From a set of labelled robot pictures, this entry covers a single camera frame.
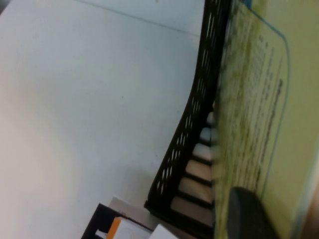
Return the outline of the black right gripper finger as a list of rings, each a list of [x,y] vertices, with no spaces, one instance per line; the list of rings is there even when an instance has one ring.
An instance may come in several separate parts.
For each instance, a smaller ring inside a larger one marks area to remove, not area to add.
[[[242,187],[230,190],[228,204],[228,238],[277,239],[259,198]]]

